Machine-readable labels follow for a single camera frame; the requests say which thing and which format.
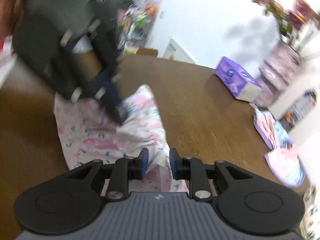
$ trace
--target vase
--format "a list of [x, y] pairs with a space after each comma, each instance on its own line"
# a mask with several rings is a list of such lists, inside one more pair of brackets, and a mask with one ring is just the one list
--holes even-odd
[[262, 92], [254, 101], [256, 106], [272, 105], [297, 76], [301, 63], [301, 56], [288, 44], [279, 41], [259, 66], [261, 75], [257, 82]]

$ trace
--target white logo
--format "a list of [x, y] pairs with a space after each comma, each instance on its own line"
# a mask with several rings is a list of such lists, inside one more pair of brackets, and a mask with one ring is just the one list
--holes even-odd
[[155, 198], [157, 199], [157, 200], [160, 200], [160, 199], [162, 199], [162, 198], [164, 198], [164, 196], [162, 196], [162, 195], [158, 195], [158, 196], [155, 196]]

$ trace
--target wooden table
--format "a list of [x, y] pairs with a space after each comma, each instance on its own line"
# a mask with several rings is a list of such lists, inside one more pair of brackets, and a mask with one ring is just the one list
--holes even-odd
[[[204, 163], [223, 159], [276, 181], [263, 155], [268, 148], [252, 124], [253, 109], [234, 99], [206, 67], [129, 56], [119, 64], [124, 97], [151, 87], [170, 147]], [[53, 115], [54, 92], [16, 66], [0, 90], [0, 234], [20, 231], [12, 205], [25, 189], [65, 171]], [[308, 185], [304, 183], [298, 191]]]

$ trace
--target purple tissue package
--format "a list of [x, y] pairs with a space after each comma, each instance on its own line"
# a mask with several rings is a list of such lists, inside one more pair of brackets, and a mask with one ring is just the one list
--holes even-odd
[[252, 102], [262, 91], [259, 83], [243, 67], [227, 57], [222, 57], [215, 74], [236, 99]]

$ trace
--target ridged gray surface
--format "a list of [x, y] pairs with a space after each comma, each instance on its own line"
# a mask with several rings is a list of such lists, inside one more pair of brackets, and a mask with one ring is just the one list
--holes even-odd
[[250, 236], [229, 227], [210, 204], [192, 201], [186, 193], [132, 193], [109, 203], [100, 216], [81, 230], [61, 236], [24, 231], [16, 240], [302, 240], [296, 233]]

